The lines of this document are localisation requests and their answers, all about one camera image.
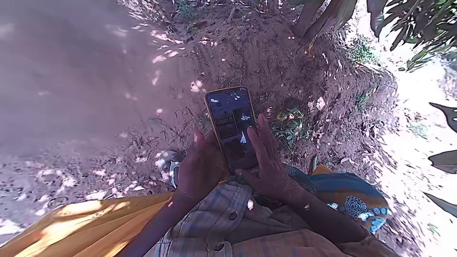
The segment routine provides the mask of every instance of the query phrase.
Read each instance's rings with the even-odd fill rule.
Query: phone screen
[[[248,127],[255,128],[248,90],[208,93],[206,101],[230,172],[256,167],[257,157],[247,134]]]

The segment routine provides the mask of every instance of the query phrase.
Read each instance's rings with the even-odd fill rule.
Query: hand
[[[259,161],[259,175],[245,170],[236,170],[243,175],[256,191],[272,199],[287,201],[300,185],[291,179],[284,165],[279,161],[276,140],[268,126],[265,116],[259,115],[260,136],[253,128],[248,128],[248,136]]]
[[[210,131],[205,137],[196,131],[194,144],[179,167],[178,189],[174,197],[197,204],[217,186],[226,171],[214,132]]]

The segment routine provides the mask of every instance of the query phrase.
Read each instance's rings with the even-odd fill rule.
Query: small plant
[[[427,139],[427,127],[424,124],[410,125],[409,129],[416,137]]]
[[[312,129],[310,124],[303,124],[303,113],[297,108],[287,109],[278,113],[272,125],[272,130],[287,148],[292,151],[294,143],[299,139],[310,139]]]
[[[188,0],[179,0],[178,5],[178,14],[184,19],[191,20],[197,16],[195,8],[189,4]]]
[[[364,36],[355,39],[353,45],[348,49],[347,58],[356,63],[371,63],[379,62],[379,57],[374,53],[374,50],[368,44]]]
[[[433,224],[430,224],[430,223],[427,224],[427,225],[429,226],[427,229],[430,230],[433,234],[437,233],[439,236],[441,236],[440,233],[438,233],[438,227],[437,226],[435,226]]]
[[[357,110],[365,110],[365,106],[368,102],[368,99],[370,99],[370,93],[361,93],[361,94],[356,94],[355,98],[355,103],[354,105],[356,106]]]

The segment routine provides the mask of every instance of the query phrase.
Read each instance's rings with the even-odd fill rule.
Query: yellow fabric
[[[331,169],[325,167],[322,164],[319,164],[319,166],[316,167],[316,169],[313,171],[312,175],[319,175],[319,174],[332,174],[334,173]]]
[[[115,256],[172,195],[89,201],[60,207],[0,247],[0,256]]]

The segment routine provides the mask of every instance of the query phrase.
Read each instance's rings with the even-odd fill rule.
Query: shirt button
[[[238,215],[236,214],[236,212],[232,212],[232,213],[230,213],[230,216],[229,216],[228,218],[229,218],[230,220],[235,220],[237,216],[238,216]]]
[[[217,246],[214,248],[214,250],[215,250],[215,251],[220,251],[220,250],[222,250],[222,248],[224,248],[224,243],[217,245]]]

